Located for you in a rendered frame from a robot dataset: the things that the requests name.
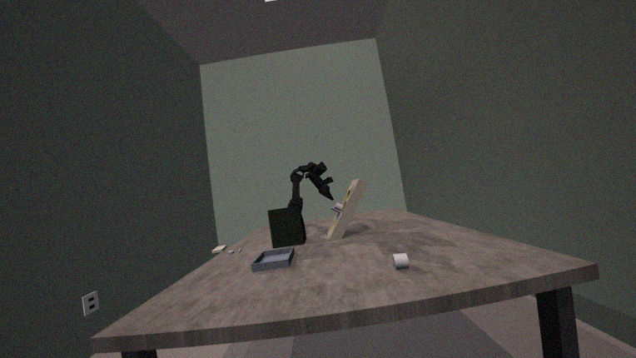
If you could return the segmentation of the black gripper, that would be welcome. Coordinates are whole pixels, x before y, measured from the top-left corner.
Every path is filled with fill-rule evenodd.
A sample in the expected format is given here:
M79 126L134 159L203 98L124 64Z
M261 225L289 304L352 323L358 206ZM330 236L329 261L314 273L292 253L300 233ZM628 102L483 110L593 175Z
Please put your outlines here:
M330 194L330 188L328 185L323 185L321 182L321 178L318 177L313 184L317 187L317 189L319 190L319 193L329 199L331 199L332 201L334 200L332 195ZM323 181L323 180L322 180Z

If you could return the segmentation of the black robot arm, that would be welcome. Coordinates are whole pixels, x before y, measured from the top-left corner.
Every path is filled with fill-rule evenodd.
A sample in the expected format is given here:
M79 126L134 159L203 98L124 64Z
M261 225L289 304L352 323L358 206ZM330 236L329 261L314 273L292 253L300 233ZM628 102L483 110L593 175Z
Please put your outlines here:
M293 206L299 206L301 212L302 212L302 203L303 203L303 199L300 197L300 182L304 177L304 173L305 172L309 172L306 173L306 178L309 177L309 179L314 182L318 177L320 177L325 171L327 170L326 165L324 164L324 162L319 163L318 165L316 165L313 162L308 163L308 165L306 166L299 166L297 169L295 169L292 173L291 173L291 182L293 183L292 186L292 198L288 204L288 207L293 207ZM300 175L296 172L303 172L303 175ZM328 184L333 182L332 177L327 177L325 180L321 180L322 184Z

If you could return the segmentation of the beige rectangular block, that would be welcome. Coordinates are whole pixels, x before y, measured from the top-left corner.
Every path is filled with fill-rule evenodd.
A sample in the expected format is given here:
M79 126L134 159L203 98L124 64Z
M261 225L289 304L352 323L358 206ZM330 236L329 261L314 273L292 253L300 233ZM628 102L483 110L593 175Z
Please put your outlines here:
M227 245L218 246L213 251L211 251L211 254L217 253L217 252L222 252L225 248L227 248Z

